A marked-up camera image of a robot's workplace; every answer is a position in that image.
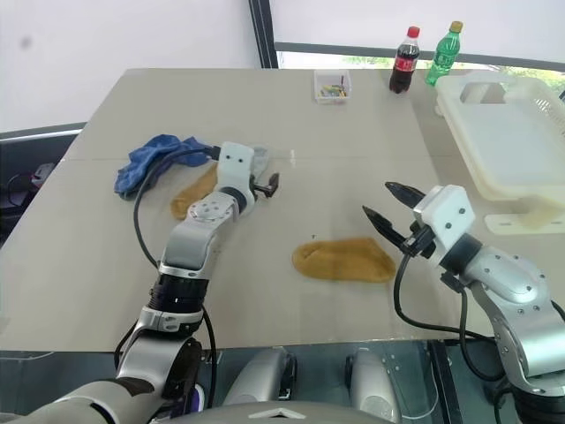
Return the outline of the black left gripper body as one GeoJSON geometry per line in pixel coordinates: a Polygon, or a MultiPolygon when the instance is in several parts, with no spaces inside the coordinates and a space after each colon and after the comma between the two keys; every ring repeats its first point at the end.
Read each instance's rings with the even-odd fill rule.
{"type": "Polygon", "coordinates": [[[271,197],[271,185],[262,185],[256,181],[254,175],[250,176],[250,190],[255,198],[258,197],[260,193],[262,193],[266,198],[271,197]]]}

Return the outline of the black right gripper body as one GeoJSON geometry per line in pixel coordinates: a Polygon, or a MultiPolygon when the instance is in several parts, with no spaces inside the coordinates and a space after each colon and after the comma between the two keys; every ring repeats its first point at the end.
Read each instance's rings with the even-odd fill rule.
{"type": "Polygon", "coordinates": [[[411,235],[406,238],[400,245],[403,254],[410,257],[418,255],[430,259],[433,255],[436,245],[434,243],[435,234],[431,227],[427,224],[413,222],[410,225],[411,235]]]}

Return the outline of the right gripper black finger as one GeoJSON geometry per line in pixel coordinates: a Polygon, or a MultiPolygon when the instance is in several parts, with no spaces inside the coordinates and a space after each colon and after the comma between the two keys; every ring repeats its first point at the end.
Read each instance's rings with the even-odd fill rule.
{"type": "Polygon", "coordinates": [[[375,210],[368,208],[367,206],[363,205],[362,209],[371,222],[374,229],[387,241],[389,241],[392,245],[397,247],[401,252],[406,253],[407,247],[405,246],[404,242],[406,237],[398,233],[393,224],[380,213],[376,212],[375,210]]]}
{"type": "Polygon", "coordinates": [[[398,182],[388,181],[385,183],[385,187],[397,200],[408,208],[415,208],[426,196],[417,188],[398,182]]]}

